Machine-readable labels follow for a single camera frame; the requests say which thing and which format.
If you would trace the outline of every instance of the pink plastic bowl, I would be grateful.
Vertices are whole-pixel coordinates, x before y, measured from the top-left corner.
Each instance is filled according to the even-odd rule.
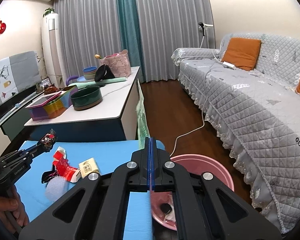
[[[171,158],[171,161],[176,162],[184,166],[187,171],[201,175],[203,172],[211,172],[218,179],[220,179],[225,185],[227,185],[232,191],[234,191],[234,184],[232,177],[228,170],[216,160],[197,154],[185,154]],[[151,200],[151,212],[152,217],[161,225],[166,228],[177,230],[176,223],[173,221],[164,222],[165,215],[160,209],[162,203],[168,203],[169,194],[171,192],[150,192]]]

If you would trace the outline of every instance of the wall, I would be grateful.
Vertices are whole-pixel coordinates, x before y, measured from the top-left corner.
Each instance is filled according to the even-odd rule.
[[[297,0],[210,0],[216,46],[233,32],[262,32],[300,39]]]
[[[0,59],[18,53],[35,50],[43,57],[41,21],[44,10],[52,3],[35,0],[3,0],[0,5],[0,19],[7,25],[0,35]],[[44,62],[39,62],[42,77],[47,75]]]

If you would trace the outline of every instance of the quilted sofa cover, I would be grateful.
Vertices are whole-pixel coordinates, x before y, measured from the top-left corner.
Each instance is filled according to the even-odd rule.
[[[231,37],[262,41],[253,71],[217,61]],[[300,219],[300,40],[229,34],[220,49],[180,48],[171,58],[180,67],[179,81],[250,184],[252,206],[282,234],[289,232]]]

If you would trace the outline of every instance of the tablet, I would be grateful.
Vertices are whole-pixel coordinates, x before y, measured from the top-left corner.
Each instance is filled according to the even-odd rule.
[[[62,94],[61,91],[59,91],[59,92],[52,93],[49,95],[42,95],[36,101],[34,101],[31,104],[29,104],[28,106],[26,106],[26,108],[35,108],[35,107],[44,106],[46,103],[52,101],[53,99],[60,96],[61,94]]]

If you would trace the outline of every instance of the teal curtain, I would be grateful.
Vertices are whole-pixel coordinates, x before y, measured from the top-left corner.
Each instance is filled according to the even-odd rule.
[[[117,10],[122,49],[129,51],[131,66],[141,67],[142,79],[145,80],[137,2],[117,0]]]

